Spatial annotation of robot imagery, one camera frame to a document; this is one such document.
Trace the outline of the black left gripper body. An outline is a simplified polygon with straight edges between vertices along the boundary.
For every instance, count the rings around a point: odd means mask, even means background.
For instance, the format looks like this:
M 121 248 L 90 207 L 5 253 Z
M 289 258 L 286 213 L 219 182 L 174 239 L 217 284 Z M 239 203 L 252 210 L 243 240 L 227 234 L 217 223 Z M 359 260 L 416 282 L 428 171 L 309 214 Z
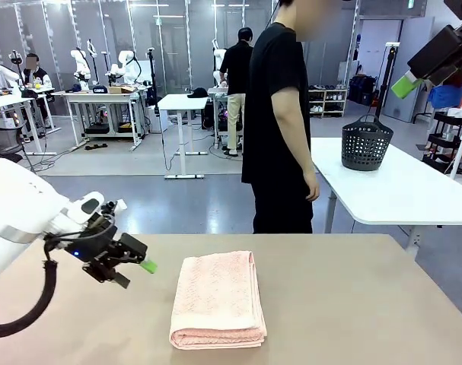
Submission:
M 72 239 L 64 250 L 82 262 L 89 262 L 112 243 L 116 231 L 114 216 L 93 214 L 80 236 Z

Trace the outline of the person's right hand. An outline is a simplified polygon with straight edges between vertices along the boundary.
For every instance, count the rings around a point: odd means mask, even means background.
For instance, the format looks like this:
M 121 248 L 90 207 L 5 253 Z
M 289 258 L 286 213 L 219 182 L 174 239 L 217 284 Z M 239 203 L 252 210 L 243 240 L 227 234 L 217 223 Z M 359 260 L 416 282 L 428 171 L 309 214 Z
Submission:
M 309 189 L 306 200 L 309 202 L 314 202 L 320 196 L 320 185 L 317 181 L 316 173 L 313 170 L 309 170 L 303 172 L 303 177 Z

